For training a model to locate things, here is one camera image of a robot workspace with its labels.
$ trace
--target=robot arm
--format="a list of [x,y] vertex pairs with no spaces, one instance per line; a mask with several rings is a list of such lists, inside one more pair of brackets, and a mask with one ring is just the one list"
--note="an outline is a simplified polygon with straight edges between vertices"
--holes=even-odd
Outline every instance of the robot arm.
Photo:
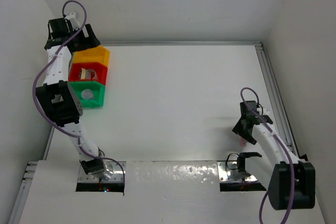
[[[260,110],[255,101],[247,101],[248,105],[258,114]],[[253,174],[267,189],[268,198],[275,210],[286,209],[290,194],[290,166],[283,147],[274,139],[277,135],[272,120],[267,115],[260,115],[262,121],[250,112],[245,103],[240,104],[241,118],[233,132],[252,144],[259,144],[265,152],[269,162],[265,162],[257,152],[240,153],[237,159],[238,172]],[[292,209],[313,208],[315,205],[315,169],[311,163],[304,163],[283,144],[292,160],[295,170],[295,196]]]
[[[48,62],[53,60],[61,44],[79,29],[77,17],[77,13],[72,12],[64,18],[49,21],[48,25],[52,28],[52,32],[49,32],[45,45]],[[36,88],[36,97],[50,120],[66,132],[80,136],[80,147],[91,156],[99,157],[100,150],[88,139],[80,119],[83,114],[81,102],[68,82],[71,54],[100,45],[89,24],[86,24],[86,29],[88,37],[85,37],[81,31],[69,44],[61,48],[56,60],[47,69],[43,85]],[[85,173],[100,177],[106,169],[104,162],[85,155],[78,145],[77,137],[70,137],[70,139],[79,153]]]

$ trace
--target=object in green bin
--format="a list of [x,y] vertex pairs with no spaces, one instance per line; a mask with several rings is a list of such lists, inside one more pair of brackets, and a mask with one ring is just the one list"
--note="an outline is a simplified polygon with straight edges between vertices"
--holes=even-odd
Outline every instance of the object in green bin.
[[70,82],[83,108],[96,108],[104,105],[105,86],[96,81]]

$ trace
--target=metal frame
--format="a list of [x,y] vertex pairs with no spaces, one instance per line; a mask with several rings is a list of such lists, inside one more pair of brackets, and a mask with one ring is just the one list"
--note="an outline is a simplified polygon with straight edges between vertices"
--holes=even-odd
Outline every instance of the metal frame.
[[[290,130],[290,126],[288,123],[288,119],[286,116],[285,108],[282,103],[282,99],[280,96],[280,92],[277,86],[277,82],[271,67],[270,60],[268,55],[263,47],[262,43],[259,41],[168,41],[168,42],[159,42],[159,41],[121,41],[121,42],[111,42],[111,41],[103,41],[103,46],[255,46],[256,52],[258,55],[262,75],[264,76],[267,92],[270,98],[270,102],[272,105],[272,110],[275,115],[275,119],[277,122],[279,134],[281,138],[285,141],[287,146],[294,152],[295,155],[298,155],[298,151],[294,142],[294,138],[292,136],[292,132]],[[53,138],[55,128],[51,128],[47,147],[44,153],[43,160],[47,159],[49,148],[51,145],[51,140]],[[23,179],[20,191],[15,201],[15,205],[9,219],[9,224],[18,224],[24,209],[24,205],[26,199],[28,197],[28,192],[30,189],[30,185],[32,183],[31,178]]]

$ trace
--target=wall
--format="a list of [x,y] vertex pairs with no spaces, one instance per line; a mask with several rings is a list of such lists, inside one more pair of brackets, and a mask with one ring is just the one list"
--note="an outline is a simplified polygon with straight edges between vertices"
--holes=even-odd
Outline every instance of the wall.
[[32,102],[32,84],[46,64],[44,0],[0,0],[0,223],[7,223],[28,161],[43,157],[50,127]]
[[[55,16],[65,1],[46,0]],[[284,0],[79,1],[103,41],[260,41],[269,33]]]
[[327,223],[336,222],[336,0],[286,0],[266,46],[301,154],[317,169]]

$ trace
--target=purple cable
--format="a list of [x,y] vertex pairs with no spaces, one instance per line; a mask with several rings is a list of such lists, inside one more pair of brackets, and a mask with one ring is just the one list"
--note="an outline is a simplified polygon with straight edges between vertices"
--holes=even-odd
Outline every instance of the purple cable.
[[64,10],[65,10],[65,7],[67,6],[67,4],[69,3],[76,3],[78,4],[84,11],[84,21],[83,21],[83,24],[80,26],[80,28],[78,29],[78,31],[76,31],[70,38],[68,38],[66,41],[64,41],[60,47],[57,49],[57,51],[55,52],[55,56],[52,58],[52,60],[37,74],[34,82],[33,82],[33,101],[34,101],[34,104],[35,104],[35,107],[37,108],[38,112],[41,114],[41,116],[49,123],[51,124],[54,128],[56,128],[57,130],[59,130],[60,132],[70,136],[70,137],[75,137],[78,139],[78,145],[79,145],[79,148],[80,150],[85,154],[87,155],[88,157],[92,157],[92,158],[95,158],[95,159],[99,159],[99,160],[111,160],[113,162],[115,162],[117,165],[120,166],[121,170],[122,170],[122,176],[123,176],[123,186],[125,187],[125,171],[124,169],[122,168],[121,164],[119,162],[117,162],[116,160],[112,159],[112,158],[109,158],[109,157],[96,157],[96,156],[93,156],[91,155],[90,153],[86,152],[81,146],[80,146],[80,136],[79,135],[74,135],[74,134],[71,134],[65,130],[63,130],[61,127],[59,127],[58,125],[56,125],[52,120],[49,119],[49,117],[47,117],[47,115],[44,113],[43,109],[40,107],[39,105],[39,102],[37,100],[37,97],[36,97],[36,85],[37,85],[37,82],[38,80],[40,79],[41,75],[48,69],[48,67],[51,66],[51,64],[54,63],[54,61],[56,60],[56,58],[58,57],[58,54],[59,52],[62,50],[62,48],[64,46],[66,46],[70,41],[73,40],[73,38],[75,38],[84,28],[85,26],[85,23],[86,23],[86,20],[87,20],[87,12],[86,12],[86,9],[85,7],[78,1],[76,0],[68,0],[64,3],[63,7],[62,7],[62,14],[64,15]]
[[[248,105],[248,103],[246,102],[246,100],[244,99],[244,96],[243,96],[243,91],[244,90],[249,90],[249,91],[252,91],[256,97],[257,97],[257,100],[259,101],[259,97],[257,95],[257,93],[249,88],[249,87],[245,87],[245,88],[242,88],[241,91],[240,91],[240,97],[241,99],[243,100],[244,104],[246,105],[246,107],[256,116],[258,117],[261,122],[263,123],[263,125],[266,127],[266,129],[268,129],[268,131],[270,133],[273,132],[272,128],[270,126],[267,125],[267,123],[265,122],[265,120],[258,114],[256,113],[255,111],[252,110],[252,108]],[[290,214],[290,211],[292,209],[292,206],[293,206],[293,201],[294,201],[294,192],[295,192],[295,174],[294,174],[294,166],[293,166],[293,162],[292,162],[292,159],[290,158],[290,155],[289,155],[289,152],[286,150],[285,146],[283,145],[283,143],[281,142],[281,140],[279,139],[279,137],[277,135],[274,135],[274,138],[275,140],[278,142],[278,144],[281,146],[281,148],[283,149],[283,151],[285,152],[285,155],[287,156],[288,158],[288,161],[289,161],[289,166],[290,166],[290,194],[289,194],[289,202],[288,202],[288,207],[287,207],[287,210],[286,210],[286,213],[285,213],[285,216],[283,217],[282,221],[281,221],[281,224],[285,224],[288,217],[289,217],[289,214]],[[259,221],[260,221],[260,224],[264,224],[263,223],[263,213],[262,213],[262,209],[264,207],[264,203],[265,203],[265,200],[268,196],[268,193],[266,192],[262,201],[261,201],[261,204],[260,204],[260,209],[259,209]]]

